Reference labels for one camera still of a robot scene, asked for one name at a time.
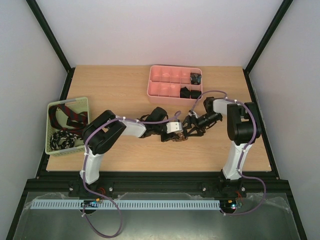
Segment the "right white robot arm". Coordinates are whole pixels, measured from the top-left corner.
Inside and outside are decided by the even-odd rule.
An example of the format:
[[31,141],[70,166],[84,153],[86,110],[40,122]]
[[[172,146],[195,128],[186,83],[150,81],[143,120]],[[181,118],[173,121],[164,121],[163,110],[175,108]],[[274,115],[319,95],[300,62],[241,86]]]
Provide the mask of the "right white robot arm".
[[182,122],[184,138],[202,137],[226,116],[227,136],[231,141],[227,161],[220,171],[217,185],[213,188],[220,196],[241,196],[243,166],[252,145],[262,133],[257,105],[240,103],[227,98],[207,97],[203,102],[206,113],[198,116],[190,110]]

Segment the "brown floral tie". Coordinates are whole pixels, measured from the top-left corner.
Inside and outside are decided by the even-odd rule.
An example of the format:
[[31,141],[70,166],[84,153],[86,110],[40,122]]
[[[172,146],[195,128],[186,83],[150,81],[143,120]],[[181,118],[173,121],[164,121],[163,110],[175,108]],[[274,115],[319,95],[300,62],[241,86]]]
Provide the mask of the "brown floral tie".
[[178,133],[174,133],[173,135],[173,142],[183,142],[186,141],[188,139],[187,136],[185,136],[185,134],[183,132],[178,132]]

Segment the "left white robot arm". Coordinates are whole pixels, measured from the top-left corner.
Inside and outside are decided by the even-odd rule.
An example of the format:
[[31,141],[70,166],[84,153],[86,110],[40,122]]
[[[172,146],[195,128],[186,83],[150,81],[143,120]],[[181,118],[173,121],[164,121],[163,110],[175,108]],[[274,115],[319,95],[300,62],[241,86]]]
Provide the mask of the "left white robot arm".
[[141,118],[130,119],[117,116],[111,110],[104,111],[83,130],[84,161],[79,172],[85,191],[92,195],[105,198],[104,193],[98,193],[89,186],[100,177],[100,166],[104,154],[108,152],[121,136],[147,138],[152,135],[170,135],[182,130],[178,120],[181,111],[169,118],[167,112],[155,108],[151,114]]

